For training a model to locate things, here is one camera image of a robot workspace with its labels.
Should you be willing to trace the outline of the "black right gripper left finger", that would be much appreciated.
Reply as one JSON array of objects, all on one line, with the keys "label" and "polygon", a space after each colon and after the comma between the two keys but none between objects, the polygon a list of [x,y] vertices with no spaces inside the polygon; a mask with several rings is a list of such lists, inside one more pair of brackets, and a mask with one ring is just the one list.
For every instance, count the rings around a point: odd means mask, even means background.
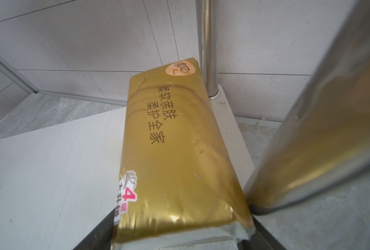
[{"label": "black right gripper left finger", "polygon": [[110,250],[114,209],[73,250]]}]

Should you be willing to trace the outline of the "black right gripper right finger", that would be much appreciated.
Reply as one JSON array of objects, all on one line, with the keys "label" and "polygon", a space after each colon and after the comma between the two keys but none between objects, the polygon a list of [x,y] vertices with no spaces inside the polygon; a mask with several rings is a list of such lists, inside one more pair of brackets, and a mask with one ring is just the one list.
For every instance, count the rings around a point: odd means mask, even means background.
[{"label": "black right gripper right finger", "polygon": [[253,222],[256,228],[255,234],[249,240],[240,242],[238,250],[286,250],[254,217]]}]

